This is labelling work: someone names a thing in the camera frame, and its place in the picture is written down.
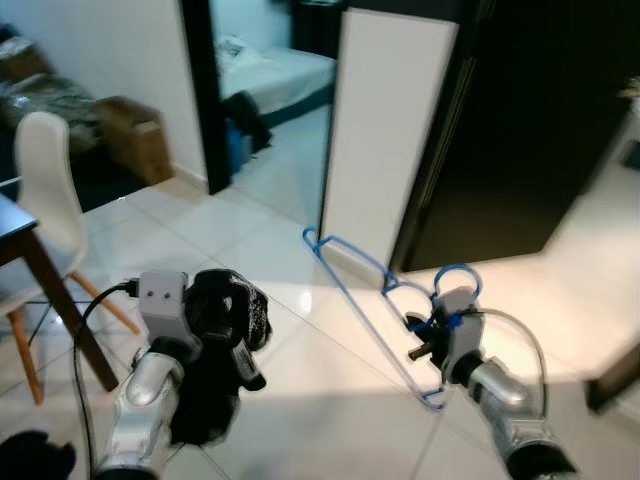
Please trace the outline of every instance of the black glove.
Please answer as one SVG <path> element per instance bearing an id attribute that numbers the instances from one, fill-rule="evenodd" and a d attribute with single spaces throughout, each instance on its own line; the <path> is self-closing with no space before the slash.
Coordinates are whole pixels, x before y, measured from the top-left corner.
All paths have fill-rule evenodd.
<path id="1" fill-rule="evenodd" d="M 240 402 L 238 389 L 266 385 L 250 352 L 271 336 L 267 303 L 264 293 L 232 270 L 196 275 L 185 296 L 185 316 L 203 349 L 185 368 L 172 443 L 201 445 L 224 437 Z"/>
<path id="2" fill-rule="evenodd" d="M 48 443 L 48 439 L 48 433 L 27 431 L 9 437 L 1 443 L 2 478 L 6 480 L 69 478 L 76 463 L 75 450 L 69 443 L 63 447 L 57 447 Z"/>

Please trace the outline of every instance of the white tile floor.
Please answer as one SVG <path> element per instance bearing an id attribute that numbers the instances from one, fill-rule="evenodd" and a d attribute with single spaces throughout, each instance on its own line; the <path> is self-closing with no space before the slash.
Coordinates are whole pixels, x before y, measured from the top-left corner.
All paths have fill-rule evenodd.
<path id="1" fill-rule="evenodd" d="M 232 188 L 305 225 L 320 215 L 331 108 L 324 105 L 271 130 L 271 147 L 233 176 Z"/>
<path id="2" fill-rule="evenodd" d="M 581 386 L 638 335 L 639 192 L 637 173 L 611 165 L 544 253 L 476 265 L 485 280 L 482 304 L 520 316 L 539 336 L 552 383 L 551 426 L 593 479 L 640 474 L 640 432 L 590 416 Z M 238 190 L 206 197 L 179 180 L 105 205 L 87 220 L 91 249 L 80 270 L 101 288 L 152 267 L 194 274 L 225 266 L 270 296 L 274 336 L 257 355 L 267 388 L 242 394 L 225 443 L 182 448 L 164 478 L 506 478 L 486 425 L 462 393 L 445 394 L 442 414 L 426 411 L 408 394 L 304 247 L 303 225 Z M 433 274 L 410 277 L 429 285 Z M 415 345 L 375 292 L 355 285 L 355 296 L 387 337 L 398 348 Z M 72 292 L 82 298 L 78 289 Z M 405 309 L 422 306 L 412 295 L 397 300 Z M 117 295 L 115 301 L 139 321 L 135 302 Z M 28 308 L 28 330 L 43 311 Z M 143 337 L 104 311 L 91 325 L 123 379 Z M 49 312 L 32 346 L 45 392 L 44 405 L 35 408 L 10 330 L 0 327 L 0 438 L 38 428 L 55 442 L 70 441 L 79 453 L 72 478 L 85 478 L 69 337 Z M 534 379 L 531 352 L 513 330 L 488 323 L 484 348 L 523 379 Z M 426 362 L 411 369 L 424 385 L 437 382 Z M 114 394 L 101 391 L 86 365 L 84 375 L 100 448 Z"/>

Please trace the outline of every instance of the black door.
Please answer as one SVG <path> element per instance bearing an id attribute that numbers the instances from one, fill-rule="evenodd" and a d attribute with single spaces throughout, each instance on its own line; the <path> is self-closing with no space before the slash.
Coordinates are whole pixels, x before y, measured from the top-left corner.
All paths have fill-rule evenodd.
<path id="1" fill-rule="evenodd" d="M 457 125 L 434 124 L 392 259 L 405 271 L 544 248 L 628 111 L 640 2 L 497 0 L 460 65 Z"/>

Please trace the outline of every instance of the white chair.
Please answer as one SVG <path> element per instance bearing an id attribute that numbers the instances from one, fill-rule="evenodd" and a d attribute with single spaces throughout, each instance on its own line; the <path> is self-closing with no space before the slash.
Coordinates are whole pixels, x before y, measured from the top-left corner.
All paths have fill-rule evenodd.
<path id="1" fill-rule="evenodd" d="M 71 277 L 94 298 L 100 291 L 76 270 L 87 252 L 87 230 L 69 167 L 69 127 L 57 115 L 27 115 L 16 134 L 22 185 L 18 204 L 38 219 L 36 233 L 61 277 Z M 7 315 L 37 405 L 42 391 L 22 325 L 21 307 L 42 293 L 24 260 L 0 267 L 0 316 Z M 102 305 L 133 333 L 139 328 L 113 303 Z"/>

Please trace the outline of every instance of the white wall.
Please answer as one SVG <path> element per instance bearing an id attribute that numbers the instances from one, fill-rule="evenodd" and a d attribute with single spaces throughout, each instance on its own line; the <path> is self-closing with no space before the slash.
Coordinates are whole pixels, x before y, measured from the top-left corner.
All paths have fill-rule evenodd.
<path id="1" fill-rule="evenodd" d="M 0 0 L 0 12 L 95 97 L 160 110 L 174 164 L 206 178 L 177 0 Z"/>
<path id="2" fill-rule="evenodd" d="M 237 35 L 254 48 L 289 47 L 288 0 L 209 0 L 216 36 Z"/>
<path id="3" fill-rule="evenodd" d="M 342 28 L 323 233 L 388 264 L 457 26 L 350 9 Z"/>

